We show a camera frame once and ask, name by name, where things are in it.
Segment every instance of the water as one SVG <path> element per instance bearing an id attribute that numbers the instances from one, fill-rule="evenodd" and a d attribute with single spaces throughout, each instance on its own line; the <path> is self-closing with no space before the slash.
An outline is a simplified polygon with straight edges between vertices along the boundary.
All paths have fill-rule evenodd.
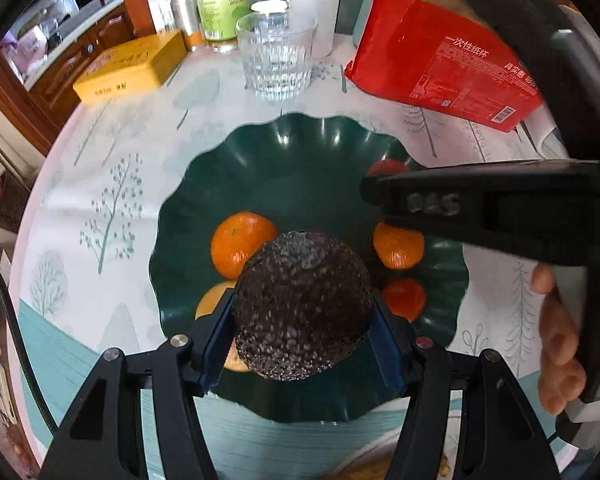
<path id="1" fill-rule="evenodd" d="M 288 38 L 255 43 L 243 48 L 242 56 L 247 88 L 258 97 L 267 101 L 293 99 L 309 86 L 310 45 L 293 44 Z"/>

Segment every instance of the tablecloth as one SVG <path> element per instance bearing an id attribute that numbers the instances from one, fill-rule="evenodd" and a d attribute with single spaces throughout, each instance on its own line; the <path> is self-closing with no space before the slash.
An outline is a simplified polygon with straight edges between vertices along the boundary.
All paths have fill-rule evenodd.
<path id="1" fill-rule="evenodd" d="M 104 349 L 117 346 L 129 354 L 164 341 L 148 273 L 160 206 L 188 163 L 236 127 L 288 112 L 348 116 L 369 131 L 397 137 L 429 167 L 566 155 L 545 109 L 529 125 L 503 134 L 381 100 L 345 79 L 353 53 L 351 39 L 337 37 L 332 54 L 315 63 L 307 92 L 292 104 L 270 104 L 245 90 L 239 54 L 203 50 L 189 54 L 154 92 L 78 107 L 34 186 L 10 283 L 27 352 L 58 421 Z M 116 207 L 109 201 L 114 193 L 122 197 Z M 530 290 L 535 263 L 469 245 L 463 253 L 470 282 L 449 348 L 499 350 L 552 433 L 553 418 L 539 407 L 536 392 L 542 297 Z M 17 362 L 11 368 L 17 370 Z M 50 435 L 25 381 L 13 381 L 27 434 L 42 459 Z M 150 474 L 161 478 L 150 396 L 143 393 L 145 446 Z M 452 409 L 459 408 L 458 397 Z M 406 403 L 390 402 L 346 424 L 277 424 L 214 396 L 197 399 L 196 406 L 221 477 L 248 480 L 326 474 L 356 450 L 395 433 Z M 457 439 L 450 430 L 448 453 Z M 563 446 L 554 442 L 555 450 Z"/>

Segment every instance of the dark green tray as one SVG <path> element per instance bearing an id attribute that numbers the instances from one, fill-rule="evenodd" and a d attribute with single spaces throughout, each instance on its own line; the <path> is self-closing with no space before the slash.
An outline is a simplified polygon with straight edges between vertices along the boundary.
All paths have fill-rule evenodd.
<path id="1" fill-rule="evenodd" d="M 362 202 L 358 186 L 383 158 L 421 168 L 394 137 L 370 133 L 344 117 L 303 114 L 241 126 L 197 156 L 160 209 L 149 263 L 165 335 L 186 332 L 202 295 L 224 281 L 209 252 L 218 224 L 238 211 L 251 211 L 270 219 L 279 232 L 315 230 L 346 242 L 379 289 L 401 276 L 418 279 L 428 299 L 415 329 L 448 345 L 469 281 L 462 246 L 426 237 L 424 259 L 413 269 L 382 265 L 371 244 L 381 212 Z M 279 422 L 352 420 L 395 397 L 382 383 L 366 339 L 348 358 L 307 380 L 282 383 L 225 370 L 214 391 Z"/>

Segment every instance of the drinking glass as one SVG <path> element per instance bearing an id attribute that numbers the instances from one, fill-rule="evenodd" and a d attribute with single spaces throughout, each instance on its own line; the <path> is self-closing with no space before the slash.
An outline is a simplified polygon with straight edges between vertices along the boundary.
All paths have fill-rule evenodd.
<path id="1" fill-rule="evenodd" d="M 317 21 L 285 12 L 252 12 L 236 25 L 247 88 L 267 101 L 300 95 L 311 81 Z"/>

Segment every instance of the yellow box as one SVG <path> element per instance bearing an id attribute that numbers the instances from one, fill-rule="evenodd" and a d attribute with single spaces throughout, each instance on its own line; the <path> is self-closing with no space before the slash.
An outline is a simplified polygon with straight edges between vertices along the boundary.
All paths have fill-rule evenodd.
<path id="1" fill-rule="evenodd" d="M 161 86 L 187 53 L 179 30 L 154 34 L 108 48 L 74 83 L 90 104 Z"/>

